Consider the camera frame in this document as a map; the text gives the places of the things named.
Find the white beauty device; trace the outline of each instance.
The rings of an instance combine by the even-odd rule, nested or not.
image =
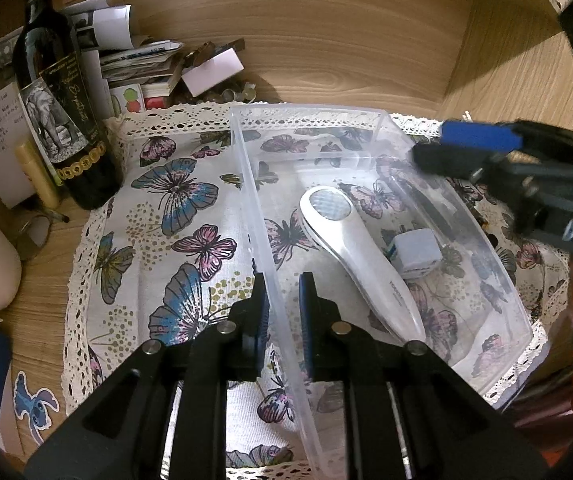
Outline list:
[[[314,187],[302,195],[300,213],[305,234],[340,261],[387,330],[404,342],[424,341],[409,287],[375,244],[351,200],[335,187]]]

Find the transparent plastic box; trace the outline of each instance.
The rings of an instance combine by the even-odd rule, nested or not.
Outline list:
[[[298,231],[298,204],[307,189],[342,189],[382,249],[399,232],[431,228],[441,247],[441,265],[407,282],[427,344],[480,394],[516,362],[532,338],[516,289],[447,181],[413,169],[413,142],[386,112],[244,105],[231,109],[231,127],[253,258],[264,273],[271,304],[270,332],[317,476],[345,476],[343,394],[341,384],[307,378],[299,275],[313,272],[318,294],[335,301],[343,319],[380,341],[400,342],[371,314],[342,265]]]

